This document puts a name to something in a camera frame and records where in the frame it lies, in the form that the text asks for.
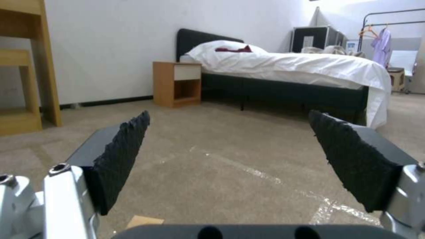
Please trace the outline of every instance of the orange hanger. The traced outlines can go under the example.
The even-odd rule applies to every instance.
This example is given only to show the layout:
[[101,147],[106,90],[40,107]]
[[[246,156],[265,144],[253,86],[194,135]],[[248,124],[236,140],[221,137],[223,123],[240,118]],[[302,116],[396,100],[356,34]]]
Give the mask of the orange hanger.
[[367,30],[362,29],[362,31],[359,33],[359,35],[360,36],[363,36],[363,37],[372,37],[372,36],[365,35],[366,32],[371,32],[374,35],[373,38],[378,38],[379,37],[378,34],[376,34],[376,32],[373,31],[372,25],[369,25],[369,27],[368,27]]

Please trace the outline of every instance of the wooden nightstand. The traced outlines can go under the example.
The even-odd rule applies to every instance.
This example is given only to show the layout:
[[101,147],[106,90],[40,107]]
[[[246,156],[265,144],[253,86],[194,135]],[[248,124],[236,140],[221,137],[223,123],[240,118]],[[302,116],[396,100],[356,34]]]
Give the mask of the wooden nightstand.
[[201,64],[154,62],[153,101],[180,107],[201,102]]

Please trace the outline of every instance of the clothes rack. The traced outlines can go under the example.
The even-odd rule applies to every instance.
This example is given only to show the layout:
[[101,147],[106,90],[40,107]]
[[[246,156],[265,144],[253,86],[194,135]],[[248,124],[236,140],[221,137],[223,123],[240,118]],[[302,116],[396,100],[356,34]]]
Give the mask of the clothes rack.
[[[392,13],[400,13],[400,12],[411,12],[411,11],[425,11],[425,9],[409,9],[409,10],[400,10],[400,11],[383,11],[383,12],[373,12],[373,13],[369,13],[367,14],[364,18],[363,18],[363,27],[362,30],[366,27],[366,26],[386,26],[386,25],[403,25],[403,24],[415,24],[415,23],[425,23],[425,20],[423,21],[411,21],[411,22],[395,22],[395,23],[375,23],[375,24],[367,24],[367,17],[372,16],[372,15],[382,15],[382,14],[392,14]],[[357,48],[357,51],[361,51],[362,50],[362,44],[363,44],[363,36],[360,35],[359,38],[359,46]]]

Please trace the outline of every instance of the dark gray headboard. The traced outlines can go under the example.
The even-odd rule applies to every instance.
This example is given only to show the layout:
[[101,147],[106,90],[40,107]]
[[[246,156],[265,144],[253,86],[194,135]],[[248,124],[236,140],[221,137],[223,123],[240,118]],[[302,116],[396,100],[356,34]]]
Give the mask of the dark gray headboard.
[[231,38],[231,37],[224,37],[219,35],[214,35],[210,33],[205,33],[201,31],[194,31],[189,29],[180,29],[177,33],[177,50],[176,50],[176,60],[177,62],[180,61],[180,56],[184,55],[185,53],[189,52],[194,48],[195,46],[217,41],[217,40],[228,40],[228,41],[235,41],[243,43],[243,40]]

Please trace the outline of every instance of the white drawer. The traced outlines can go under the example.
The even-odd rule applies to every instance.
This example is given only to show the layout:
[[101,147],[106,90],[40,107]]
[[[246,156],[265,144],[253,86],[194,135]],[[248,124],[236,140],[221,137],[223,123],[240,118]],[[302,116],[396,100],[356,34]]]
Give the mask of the white drawer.
[[175,65],[174,80],[197,80],[201,78],[200,65]]

